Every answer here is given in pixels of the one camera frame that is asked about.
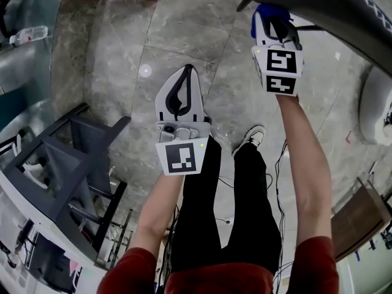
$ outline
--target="water bottle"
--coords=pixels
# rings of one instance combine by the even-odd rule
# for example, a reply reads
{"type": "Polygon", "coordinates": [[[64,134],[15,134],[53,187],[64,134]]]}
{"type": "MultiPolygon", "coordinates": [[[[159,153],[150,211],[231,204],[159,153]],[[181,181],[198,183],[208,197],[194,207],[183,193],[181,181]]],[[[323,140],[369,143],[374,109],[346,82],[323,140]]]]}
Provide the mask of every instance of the water bottle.
{"type": "Polygon", "coordinates": [[[46,38],[48,35],[47,26],[37,26],[31,28],[24,28],[18,34],[10,37],[10,43],[16,47],[24,43],[34,42],[46,38]]]}

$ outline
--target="floor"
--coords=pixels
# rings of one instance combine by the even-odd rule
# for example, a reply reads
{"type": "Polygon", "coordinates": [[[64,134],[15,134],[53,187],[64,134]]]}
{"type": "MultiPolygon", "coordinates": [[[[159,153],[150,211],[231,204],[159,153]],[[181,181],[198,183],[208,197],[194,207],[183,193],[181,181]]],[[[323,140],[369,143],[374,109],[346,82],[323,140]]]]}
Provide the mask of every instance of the floor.
{"type": "MultiPolygon", "coordinates": [[[[129,127],[111,147],[115,173],[129,186],[117,217],[129,208],[139,211],[161,169],[156,156],[154,98],[164,81],[181,66],[193,64],[200,76],[213,135],[222,145],[220,175],[233,182],[232,149],[255,124],[266,127],[262,154],[274,176],[285,140],[280,111],[274,97],[263,93],[251,56],[250,37],[255,5],[236,13],[241,0],[105,0],[98,3],[86,57],[84,100],[91,114],[114,125],[131,115],[129,127]],[[150,66],[144,77],[140,67],[150,66]]],[[[375,0],[392,17],[392,0],[375,0]]],[[[304,20],[293,17],[295,24],[304,20]]],[[[392,151],[367,144],[358,129],[358,99],[370,65],[325,32],[302,32],[305,70],[300,80],[300,101],[330,163],[333,199],[337,203],[377,160],[375,186],[382,194],[392,185],[392,151]]],[[[286,213],[284,263],[293,260],[296,208],[287,156],[279,177],[286,213]]],[[[269,191],[277,221],[274,186],[269,191]]],[[[215,214],[234,215],[233,190],[219,183],[215,214]]],[[[135,227],[138,213],[132,217],[135,227]]],[[[231,226],[217,221],[222,246],[231,226]]]]}

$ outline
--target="shoe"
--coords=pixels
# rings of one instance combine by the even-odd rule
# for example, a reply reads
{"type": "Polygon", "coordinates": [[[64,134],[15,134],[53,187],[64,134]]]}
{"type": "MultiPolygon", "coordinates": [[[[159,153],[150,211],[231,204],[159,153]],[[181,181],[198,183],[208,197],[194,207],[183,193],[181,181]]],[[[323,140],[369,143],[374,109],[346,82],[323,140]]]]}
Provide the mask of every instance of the shoe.
{"type": "Polygon", "coordinates": [[[258,147],[261,145],[264,135],[265,135],[265,128],[263,126],[256,125],[253,128],[251,128],[248,131],[248,133],[246,133],[245,138],[243,142],[240,144],[240,146],[233,151],[233,157],[235,156],[237,151],[247,143],[252,143],[253,145],[255,145],[258,151],[258,147]]]}

